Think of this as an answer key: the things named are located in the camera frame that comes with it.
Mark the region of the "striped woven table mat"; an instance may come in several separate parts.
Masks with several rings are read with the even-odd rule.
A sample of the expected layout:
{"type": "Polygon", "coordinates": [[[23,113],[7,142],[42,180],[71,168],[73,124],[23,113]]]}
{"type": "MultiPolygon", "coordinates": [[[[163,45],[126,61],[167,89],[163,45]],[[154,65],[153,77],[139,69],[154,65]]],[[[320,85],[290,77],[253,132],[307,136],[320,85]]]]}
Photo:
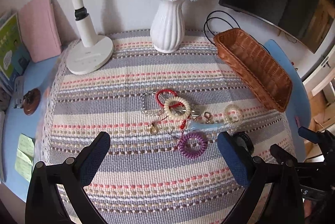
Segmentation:
{"type": "Polygon", "coordinates": [[[198,158],[175,149],[188,130],[159,114],[162,89],[210,112],[227,132],[244,131],[266,162],[275,143],[295,152],[286,116],[267,110],[200,32],[188,31],[172,54],[157,52],[147,30],[111,38],[111,59],[93,73],[75,75],[60,62],[41,138],[41,160],[54,165],[109,134],[110,150],[85,189],[108,223],[220,223],[243,192],[218,150],[218,130],[205,131],[198,158]]]}

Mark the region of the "silver hair clip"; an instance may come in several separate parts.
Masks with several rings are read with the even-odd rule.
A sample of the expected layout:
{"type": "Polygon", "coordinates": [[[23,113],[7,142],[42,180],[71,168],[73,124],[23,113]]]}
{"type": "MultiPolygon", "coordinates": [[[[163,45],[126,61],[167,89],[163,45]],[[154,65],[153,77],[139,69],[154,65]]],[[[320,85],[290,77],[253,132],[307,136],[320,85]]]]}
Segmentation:
{"type": "MultiPolygon", "coordinates": [[[[178,115],[182,115],[186,112],[186,108],[184,106],[177,106],[175,108],[173,108],[173,113],[178,114],[178,115]]],[[[191,111],[190,111],[190,116],[191,117],[199,117],[201,115],[201,111],[198,108],[195,108],[194,106],[191,107],[191,111]]]]}

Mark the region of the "brown round wooden object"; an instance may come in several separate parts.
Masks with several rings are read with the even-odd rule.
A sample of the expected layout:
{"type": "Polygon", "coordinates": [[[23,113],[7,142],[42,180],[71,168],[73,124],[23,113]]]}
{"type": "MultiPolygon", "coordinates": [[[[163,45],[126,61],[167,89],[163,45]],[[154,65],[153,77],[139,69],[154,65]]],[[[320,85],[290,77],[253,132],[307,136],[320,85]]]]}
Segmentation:
{"type": "Polygon", "coordinates": [[[26,93],[23,97],[23,111],[24,114],[29,116],[32,115],[39,106],[41,99],[40,90],[34,88],[26,93]]]}

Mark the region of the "green sticky notes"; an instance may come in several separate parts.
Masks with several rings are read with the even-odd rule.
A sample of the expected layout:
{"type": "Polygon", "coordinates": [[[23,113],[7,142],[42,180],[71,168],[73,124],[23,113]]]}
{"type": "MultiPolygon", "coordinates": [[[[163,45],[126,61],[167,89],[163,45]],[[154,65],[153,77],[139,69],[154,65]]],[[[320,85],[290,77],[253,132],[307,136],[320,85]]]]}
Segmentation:
{"type": "Polygon", "coordinates": [[[24,134],[20,134],[17,147],[17,157],[15,160],[15,170],[28,182],[30,182],[32,176],[34,149],[33,140],[24,134]]]}

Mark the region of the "light blue hair clip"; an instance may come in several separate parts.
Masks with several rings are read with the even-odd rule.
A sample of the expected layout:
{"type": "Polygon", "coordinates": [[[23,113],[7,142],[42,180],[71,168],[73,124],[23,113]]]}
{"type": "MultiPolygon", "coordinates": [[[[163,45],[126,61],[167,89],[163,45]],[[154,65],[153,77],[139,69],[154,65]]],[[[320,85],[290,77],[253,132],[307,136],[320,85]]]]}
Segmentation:
{"type": "Polygon", "coordinates": [[[190,121],[187,126],[187,130],[189,132],[196,132],[196,131],[208,131],[208,130],[226,130],[227,125],[224,123],[213,123],[213,124],[206,124],[200,123],[195,121],[190,121]]]}

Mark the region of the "green blue book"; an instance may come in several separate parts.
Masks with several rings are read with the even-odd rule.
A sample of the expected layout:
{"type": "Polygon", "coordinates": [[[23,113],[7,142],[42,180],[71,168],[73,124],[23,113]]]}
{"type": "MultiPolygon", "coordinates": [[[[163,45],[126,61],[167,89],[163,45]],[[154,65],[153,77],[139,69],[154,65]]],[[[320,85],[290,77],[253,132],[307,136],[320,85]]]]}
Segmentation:
{"type": "Polygon", "coordinates": [[[8,11],[1,16],[1,79],[9,89],[25,72],[30,54],[24,45],[19,28],[18,14],[8,11]]]}

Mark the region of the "black watch band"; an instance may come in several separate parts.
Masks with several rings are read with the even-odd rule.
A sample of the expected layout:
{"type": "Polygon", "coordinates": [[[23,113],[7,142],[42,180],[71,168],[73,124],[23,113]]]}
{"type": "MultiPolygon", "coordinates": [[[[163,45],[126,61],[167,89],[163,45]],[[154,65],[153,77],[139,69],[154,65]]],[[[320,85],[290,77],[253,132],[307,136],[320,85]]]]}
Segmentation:
{"type": "Polygon", "coordinates": [[[245,132],[234,133],[232,138],[238,146],[243,147],[250,155],[254,153],[254,145],[245,132]]]}

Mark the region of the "brown wicker basket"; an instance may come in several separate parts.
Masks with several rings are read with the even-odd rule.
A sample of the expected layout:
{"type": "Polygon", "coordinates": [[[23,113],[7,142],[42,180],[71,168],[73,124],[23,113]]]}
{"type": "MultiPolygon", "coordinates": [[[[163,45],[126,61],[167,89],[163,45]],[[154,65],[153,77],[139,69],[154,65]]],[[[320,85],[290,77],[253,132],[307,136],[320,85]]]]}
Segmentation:
{"type": "Polygon", "coordinates": [[[266,109],[284,112],[292,81],[271,54],[250,34],[232,28],[214,36],[218,56],[247,84],[266,109]]]}

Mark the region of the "white ribbed vase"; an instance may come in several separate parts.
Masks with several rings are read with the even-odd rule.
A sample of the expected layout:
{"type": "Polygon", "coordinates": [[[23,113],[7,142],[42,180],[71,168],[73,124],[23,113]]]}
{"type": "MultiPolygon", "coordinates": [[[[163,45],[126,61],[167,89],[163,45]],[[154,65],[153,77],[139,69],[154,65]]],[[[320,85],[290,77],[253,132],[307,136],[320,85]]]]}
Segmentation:
{"type": "Polygon", "coordinates": [[[182,5],[186,0],[159,0],[150,37],[158,52],[169,54],[178,50],[185,35],[182,5]]]}

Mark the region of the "gold square earring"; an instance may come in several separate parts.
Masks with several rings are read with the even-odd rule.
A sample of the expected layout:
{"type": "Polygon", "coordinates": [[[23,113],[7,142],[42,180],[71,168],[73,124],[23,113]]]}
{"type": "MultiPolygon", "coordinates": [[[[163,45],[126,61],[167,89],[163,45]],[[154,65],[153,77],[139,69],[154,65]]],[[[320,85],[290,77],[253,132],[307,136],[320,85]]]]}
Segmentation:
{"type": "Polygon", "coordinates": [[[212,115],[210,112],[204,112],[204,118],[206,120],[206,124],[212,123],[212,115]]]}

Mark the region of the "white desk lamp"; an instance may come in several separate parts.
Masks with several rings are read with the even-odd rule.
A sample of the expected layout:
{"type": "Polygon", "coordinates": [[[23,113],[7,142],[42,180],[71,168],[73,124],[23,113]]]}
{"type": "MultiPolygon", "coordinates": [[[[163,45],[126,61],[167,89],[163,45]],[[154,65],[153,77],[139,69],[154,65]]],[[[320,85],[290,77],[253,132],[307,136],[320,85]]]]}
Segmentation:
{"type": "Polygon", "coordinates": [[[83,75],[98,70],[111,58],[113,42],[96,33],[83,0],[72,0],[72,4],[81,41],[70,50],[66,65],[73,74],[83,75]]]}

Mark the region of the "pink book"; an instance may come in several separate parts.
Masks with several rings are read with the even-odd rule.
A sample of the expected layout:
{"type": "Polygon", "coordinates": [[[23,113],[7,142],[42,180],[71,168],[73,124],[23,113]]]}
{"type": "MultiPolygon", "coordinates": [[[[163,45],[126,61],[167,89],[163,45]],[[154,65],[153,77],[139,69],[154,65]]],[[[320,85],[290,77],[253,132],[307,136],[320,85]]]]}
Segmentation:
{"type": "Polygon", "coordinates": [[[33,62],[61,54],[52,0],[31,0],[18,12],[19,28],[33,62]]]}

